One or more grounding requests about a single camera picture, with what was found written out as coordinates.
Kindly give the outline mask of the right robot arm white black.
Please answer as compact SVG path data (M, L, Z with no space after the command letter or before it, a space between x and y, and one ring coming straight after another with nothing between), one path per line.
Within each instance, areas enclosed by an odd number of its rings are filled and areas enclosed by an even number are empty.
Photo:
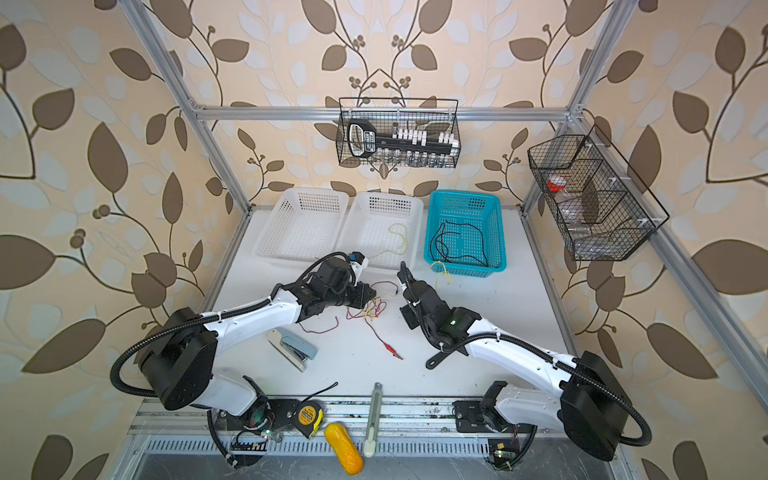
M502 432L528 424L563 432L592 457L610 461L620 445L645 447L653 434L605 361L584 352L576 357L533 345L505 332L479 313L451 307L423 281L405 287L401 314L419 329L436 354L435 369L454 353L499 366L546 395L526 401L506 381L495 381L481 401L486 428Z

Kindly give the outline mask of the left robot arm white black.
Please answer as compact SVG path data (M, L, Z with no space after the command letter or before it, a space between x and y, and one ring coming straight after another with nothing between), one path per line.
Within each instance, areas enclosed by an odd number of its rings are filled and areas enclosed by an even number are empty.
M363 308L376 292L361 282L368 259L358 251L332 252L311 264L295 281L276 284L271 293L235 308L194 313L177 310L157 333L129 347L110 370L119 391L155 397L169 411L186 406L207 412L212 441L233 468L243 459L224 445L215 429L215 414L223 412L240 421L244 430L260 434L274 428L277 415L255 381L234 380L214 371L226 350L260 335L299 371L317 355L317 349L287 331L320 315L328 307Z

